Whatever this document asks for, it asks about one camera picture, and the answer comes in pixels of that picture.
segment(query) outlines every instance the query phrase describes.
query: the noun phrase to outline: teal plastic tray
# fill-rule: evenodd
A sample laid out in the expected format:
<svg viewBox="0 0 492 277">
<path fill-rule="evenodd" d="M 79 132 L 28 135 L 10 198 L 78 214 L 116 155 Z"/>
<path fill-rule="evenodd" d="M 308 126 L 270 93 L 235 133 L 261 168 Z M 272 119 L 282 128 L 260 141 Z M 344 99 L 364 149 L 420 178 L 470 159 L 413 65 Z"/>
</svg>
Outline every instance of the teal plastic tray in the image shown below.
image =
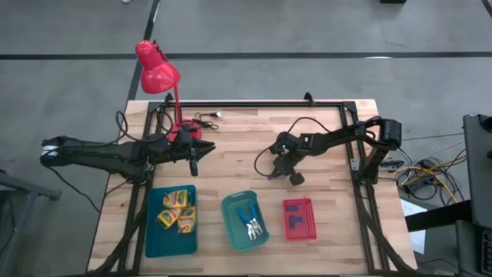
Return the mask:
<svg viewBox="0 0 492 277">
<path fill-rule="evenodd" d="M 249 239 L 248 229 L 244 226 L 236 210 L 238 207 L 241 207 L 246 213 L 246 216 L 251 217 L 251 210 L 248 205 L 250 200 L 253 202 L 256 210 L 256 221 L 258 221 L 261 229 L 263 229 L 263 233 L 261 235 L 257 234 L 255 240 Z M 264 224 L 263 216 L 261 215 L 258 197 L 253 191 L 238 192 L 224 198 L 222 200 L 222 215 L 224 216 L 225 230 L 228 234 L 229 242 L 232 248 L 237 251 L 247 251 L 261 246 L 270 237 L 267 226 Z"/>
<path fill-rule="evenodd" d="M 188 201 L 196 207 L 197 217 L 194 231 L 189 234 L 178 234 L 178 224 L 164 229 L 157 221 L 157 216 L 166 209 L 162 199 L 166 193 L 187 189 L 191 193 Z M 147 205 L 147 238 L 145 240 L 145 256 L 156 258 L 170 255 L 193 254 L 197 251 L 198 206 L 197 189 L 194 185 L 180 185 L 170 188 L 151 189 L 148 193 Z"/>
</svg>

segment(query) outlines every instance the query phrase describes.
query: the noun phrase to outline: pliers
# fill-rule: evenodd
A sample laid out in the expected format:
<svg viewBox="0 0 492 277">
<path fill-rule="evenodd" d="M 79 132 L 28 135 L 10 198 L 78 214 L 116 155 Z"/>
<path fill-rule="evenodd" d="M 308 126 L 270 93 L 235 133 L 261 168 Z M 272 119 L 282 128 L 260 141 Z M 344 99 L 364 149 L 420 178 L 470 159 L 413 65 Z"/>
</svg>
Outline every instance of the pliers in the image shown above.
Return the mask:
<svg viewBox="0 0 492 277">
<path fill-rule="evenodd" d="M 248 202 L 248 205 L 249 205 L 249 209 L 251 210 L 252 219 L 246 216 L 244 210 L 241 207 L 237 208 L 237 211 L 244 226 L 248 227 L 249 239 L 255 240 L 256 234 L 261 235 L 263 233 L 263 230 L 261 229 L 260 224 L 258 224 L 258 222 L 256 221 L 257 216 L 256 216 L 256 210 L 254 209 L 253 202 L 250 200 Z"/>
</svg>

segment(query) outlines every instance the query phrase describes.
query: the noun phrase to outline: red plastic basket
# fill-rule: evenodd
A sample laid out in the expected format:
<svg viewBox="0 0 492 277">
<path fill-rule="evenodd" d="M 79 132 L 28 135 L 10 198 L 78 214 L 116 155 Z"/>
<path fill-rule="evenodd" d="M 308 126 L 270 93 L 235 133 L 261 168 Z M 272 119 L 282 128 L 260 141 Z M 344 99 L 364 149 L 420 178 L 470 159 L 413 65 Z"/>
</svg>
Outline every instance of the red plastic basket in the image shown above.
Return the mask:
<svg viewBox="0 0 492 277">
<path fill-rule="evenodd" d="M 289 242 L 316 239 L 313 205 L 310 199 L 284 200 L 285 235 Z"/>
</svg>

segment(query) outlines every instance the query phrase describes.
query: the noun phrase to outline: black robotic arm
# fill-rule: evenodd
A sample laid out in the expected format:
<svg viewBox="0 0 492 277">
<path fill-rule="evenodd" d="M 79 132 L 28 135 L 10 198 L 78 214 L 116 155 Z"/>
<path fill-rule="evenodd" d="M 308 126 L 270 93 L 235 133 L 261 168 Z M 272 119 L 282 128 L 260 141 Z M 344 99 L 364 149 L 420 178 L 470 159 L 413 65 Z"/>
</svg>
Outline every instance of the black robotic arm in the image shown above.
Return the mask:
<svg viewBox="0 0 492 277">
<path fill-rule="evenodd" d="M 373 126 L 379 126 L 378 140 L 375 135 L 368 135 L 371 133 L 368 129 Z M 268 178 L 286 175 L 290 176 L 292 185 L 300 185 L 304 177 L 297 173 L 294 167 L 304 157 L 321 155 L 331 147 L 353 141 L 364 141 L 373 147 L 369 156 L 361 160 L 357 179 L 361 183 L 376 184 L 379 165 L 384 157 L 389 151 L 401 146 L 401 123 L 374 117 L 325 134 L 303 133 L 297 137 L 289 132 L 282 132 L 269 148 L 272 154 L 278 156 L 274 160 L 274 170 Z"/>
<path fill-rule="evenodd" d="M 180 129 L 173 142 L 164 134 L 150 135 L 147 140 L 120 145 L 82 141 L 58 136 L 42 142 L 40 161 L 44 166 L 83 165 L 119 173 L 128 181 L 147 181 L 154 165 L 187 160 L 193 176 L 198 175 L 198 161 L 215 149 L 213 142 L 193 138 Z"/>
</svg>

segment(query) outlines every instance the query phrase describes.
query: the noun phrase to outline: wooden tabletop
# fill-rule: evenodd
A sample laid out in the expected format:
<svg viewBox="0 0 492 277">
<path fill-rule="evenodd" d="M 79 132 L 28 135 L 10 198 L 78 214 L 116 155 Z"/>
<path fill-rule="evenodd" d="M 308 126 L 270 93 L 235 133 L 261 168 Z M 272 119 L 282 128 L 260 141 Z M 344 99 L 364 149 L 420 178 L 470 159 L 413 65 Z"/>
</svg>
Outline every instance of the wooden tabletop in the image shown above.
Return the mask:
<svg viewBox="0 0 492 277">
<path fill-rule="evenodd" d="M 355 100 L 360 120 L 377 115 L 374 100 Z M 128 103 L 126 116 L 129 133 L 141 137 L 147 101 Z M 314 117 L 328 129 L 341 127 L 337 108 L 184 108 L 183 116 L 196 112 L 222 112 L 214 120 L 218 130 L 203 129 L 202 138 L 215 142 L 217 148 L 198 164 L 198 177 L 191 177 L 188 162 L 158 165 L 154 187 L 195 185 L 198 191 L 198 251 L 180 255 L 141 260 L 141 274 L 220 275 L 220 274 L 341 274 L 366 273 L 361 245 L 361 230 L 355 208 L 345 146 L 329 149 L 318 157 L 308 157 L 296 169 L 305 182 L 292 186 L 287 179 L 268 181 L 253 169 L 256 155 L 268 147 L 277 134 L 286 131 L 296 118 Z M 292 133 L 323 132 L 316 123 L 299 121 Z M 262 172 L 272 169 L 273 155 L 265 153 L 258 162 Z M 112 175 L 108 189 L 124 180 Z M 236 252 L 229 245 L 221 214 L 221 201 L 227 195 L 253 190 L 265 224 L 270 232 L 268 242 L 258 249 Z M 411 248 L 397 188 L 392 181 L 380 180 L 375 186 L 377 206 L 383 233 L 404 261 L 417 268 Z M 106 199 L 95 237 L 88 269 L 95 269 L 111 253 L 125 227 L 131 185 L 113 191 Z M 281 203 L 284 199 L 308 197 L 313 201 L 317 240 L 288 242 L 285 239 Z M 135 240 L 131 243 L 131 261 Z M 377 248 L 371 240 L 374 259 Z"/>
</svg>

